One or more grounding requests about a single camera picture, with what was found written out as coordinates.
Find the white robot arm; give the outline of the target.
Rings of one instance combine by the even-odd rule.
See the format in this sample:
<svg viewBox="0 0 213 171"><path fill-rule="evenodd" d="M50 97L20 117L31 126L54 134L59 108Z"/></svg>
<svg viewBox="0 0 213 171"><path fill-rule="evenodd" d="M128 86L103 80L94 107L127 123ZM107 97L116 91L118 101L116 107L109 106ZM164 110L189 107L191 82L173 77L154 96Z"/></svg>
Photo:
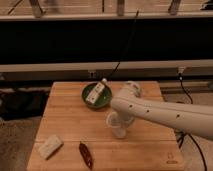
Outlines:
<svg viewBox="0 0 213 171"><path fill-rule="evenodd" d="M142 118L213 141L212 106L146 100L134 81L123 84L110 106L127 124Z"/></svg>

